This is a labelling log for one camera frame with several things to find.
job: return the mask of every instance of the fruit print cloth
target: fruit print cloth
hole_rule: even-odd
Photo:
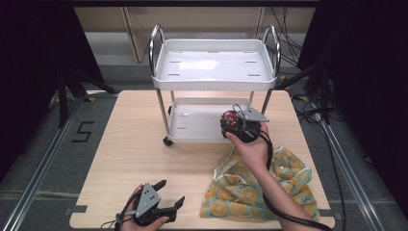
[[[319,220],[317,202],[307,186],[312,171],[303,162],[290,150],[280,147],[273,151],[270,172],[314,220]],[[218,160],[199,215],[201,218],[277,219],[265,204],[258,181],[234,151]]]

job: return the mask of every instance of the white utility cart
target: white utility cart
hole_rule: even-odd
[[[161,50],[154,59],[154,39],[161,36]],[[267,39],[272,33],[272,61]],[[167,135],[174,142],[225,143],[219,120],[235,104],[252,108],[254,91],[267,91],[261,113],[267,108],[280,64],[280,44],[273,26],[259,39],[168,39],[160,24],[150,39],[149,62]],[[161,90],[169,90],[172,104],[165,110]],[[175,90],[249,91],[248,98],[174,97]]]

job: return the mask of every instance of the black wheel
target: black wheel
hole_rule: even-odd
[[[171,146],[171,145],[173,144],[173,141],[170,141],[170,140],[168,139],[168,137],[165,137],[165,138],[163,139],[163,142],[165,143],[166,146]]]

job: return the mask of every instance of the light wood tabletop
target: light wood tabletop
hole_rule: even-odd
[[[248,97],[249,92],[180,91],[180,96]],[[168,91],[163,91],[165,105],[171,105]],[[264,92],[255,92],[253,107],[261,110]],[[270,119],[268,128],[275,147],[284,146],[312,170],[309,183],[322,210],[330,210],[326,195],[308,145],[298,123],[289,95],[282,90],[272,93],[265,115]],[[185,196],[177,220],[164,229],[274,229],[276,220],[255,218],[200,218],[204,194],[209,187],[218,159],[230,152],[231,143],[174,143],[166,146],[166,129],[154,90],[125,90],[116,100],[105,133],[89,169],[77,206],[86,206],[84,213],[73,213],[73,228],[99,228],[102,223],[115,219],[133,190],[146,182],[156,184],[166,180],[158,191],[162,197],[159,208],[173,206]],[[322,217],[330,227],[333,217]]]

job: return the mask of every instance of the metal cart handle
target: metal cart handle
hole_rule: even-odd
[[[152,72],[153,77],[157,76],[156,73],[156,64],[155,61],[153,59],[153,53],[154,53],[154,38],[157,35],[157,32],[159,31],[160,33],[160,38],[161,38],[161,42],[162,45],[165,44],[165,33],[163,33],[163,28],[160,24],[157,24],[152,32],[152,35],[150,37],[150,50],[149,50],[149,63],[150,63],[150,71]]]
[[[262,43],[267,44],[268,34],[270,31],[272,31],[273,38],[275,40],[276,56],[275,56],[275,59],[272,59],[272,62],[274,65],[273,69],[275,70],[274,77],[276,77],[278,75],[279,66],[280,66],[281,48],[280,48],[280,42],[279,42],[278,36],[276,34],[276,30],[272,25],[269,25],[267,29],[265,30],[264,38],[262,39]]]

